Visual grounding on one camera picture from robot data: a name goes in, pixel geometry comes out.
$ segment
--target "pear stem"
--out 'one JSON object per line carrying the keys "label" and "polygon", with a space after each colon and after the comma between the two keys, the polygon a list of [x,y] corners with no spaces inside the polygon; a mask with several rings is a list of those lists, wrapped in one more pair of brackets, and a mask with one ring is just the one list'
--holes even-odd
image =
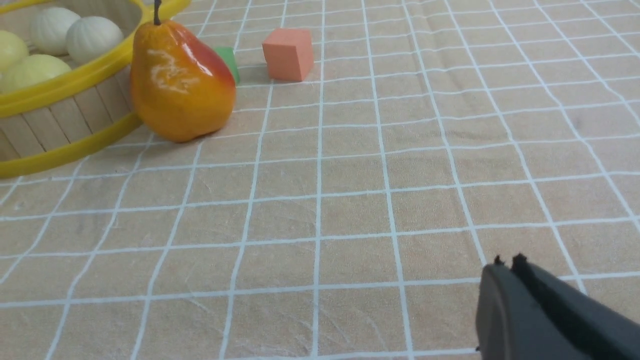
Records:
{"label": "pear stem", "polygon": [[162,5],[162,0],[154,1],[154,25],[158,26],[162,23],[160,22],[160,15],[158,15],[160,10],[160,5]]}

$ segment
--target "white squash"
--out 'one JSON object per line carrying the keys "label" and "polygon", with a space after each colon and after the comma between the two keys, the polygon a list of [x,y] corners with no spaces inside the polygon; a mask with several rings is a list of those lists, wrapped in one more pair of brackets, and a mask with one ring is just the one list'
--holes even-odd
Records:
{"label": "white squash", "polygon": [[41,52],[61,56],[67,54],[67,31],[80,15],[65,8],[46,8],[31,20],[31,42]]}
{"label": "white squash", "polygon": [[6,94],[33,86],[69,71],[71,67],[54,56],[27,56],[4,72],[0,79],[0,93]]}
{"label": "white squash", "polygon": [[18,35],[0,30],[0,74],[27,56],[29,48]]}
{"label": "white squash", "polygon": [[122,30],[113,21],[99,16],[83,17],[67,33],[67,50],[75,62],[85,64],[112,50],[123,39]]}

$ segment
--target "foam cube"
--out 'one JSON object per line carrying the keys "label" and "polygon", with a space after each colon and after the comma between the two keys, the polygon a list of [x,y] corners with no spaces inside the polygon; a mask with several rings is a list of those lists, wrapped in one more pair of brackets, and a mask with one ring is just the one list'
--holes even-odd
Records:
{"label": "foam cube", "polygon": [[262,43],[269,77],[284,81],[303,81],[314,67],[311,31],[275,29]]}
{"label": "foam cube", "polygon": [[236,85],[240,83],[240,73],[238,72],[238,66],[236,64],[236,57],[234,56],[234,48],[229,46],[220,46],[214,47],[213,51],[215,51],[222,61],[227,64],[229,71],[234,76],[236,81]]}

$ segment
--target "pale yellow fruit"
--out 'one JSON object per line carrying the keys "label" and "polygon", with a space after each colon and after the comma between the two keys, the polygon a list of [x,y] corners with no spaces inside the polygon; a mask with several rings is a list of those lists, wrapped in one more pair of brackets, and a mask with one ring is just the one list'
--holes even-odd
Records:
{"label": "pale yellow fruit", "polygon": [[27,44],[14,33],[0,30],[0,72],[29,56]]}
{"label": "pale yellow fruit", "polygon": [[0,79],[0,92],[3,94],[14,92],[69,71],[71,67],[67,63],[51,55],[27,56],[4,72]]}

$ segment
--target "fake fruit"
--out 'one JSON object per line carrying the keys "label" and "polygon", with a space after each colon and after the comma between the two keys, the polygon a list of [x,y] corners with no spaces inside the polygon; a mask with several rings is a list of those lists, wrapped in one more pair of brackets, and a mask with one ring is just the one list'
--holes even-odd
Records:
{"label": "fake fruit", "polygon": [[18,35],[0,30],[0,73],[29,56],[29,48]]}
{"label": "fake fruit", "polygon": [[140,119],[173,142],[220,130],[236,102],[236,82],[225,62],[184,26],[154,20],[133,40],[131,97]]}
{"label": "fake fruit", "polygon": [[29,28],[30,39],[41,52],[61,56],[67,54],[67,31],[80,15],[65,8],[46,8],[37,13]]}
{"label": "fake fruit", "polygon": [[124,39],[122,30],[111,20],[87,16],[74,22],[67,32],[67,50],[78,64],[85,64],[116,47]]}
{"label": "fake fruit", "polygon": [[53,79],[69,71],[71,71],[71,67],[67,63],[51,55],[27,56],[3,74],[0,79],[0,92],[3,94],[14,92]]}

